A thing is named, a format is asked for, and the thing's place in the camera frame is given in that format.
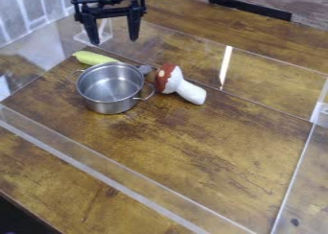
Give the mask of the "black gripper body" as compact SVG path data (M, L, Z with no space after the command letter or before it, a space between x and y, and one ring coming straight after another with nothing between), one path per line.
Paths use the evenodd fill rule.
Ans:
M126 16L131 22L147 12L146 0L73 0L75 18L82 23L97 19Z

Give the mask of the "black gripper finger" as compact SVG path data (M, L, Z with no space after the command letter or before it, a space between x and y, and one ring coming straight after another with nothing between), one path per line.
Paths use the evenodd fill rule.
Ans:
M137 41L139 38L141 24L142 24L142 16L141 16L139 8L130 9L127 20L129 20L130 39L133 41Z
M82 17L82 20L83 20L86 32L90 38L90 42L94 45L98 45L101 43L101 39L99 39L97 19L91 14L86 14Z

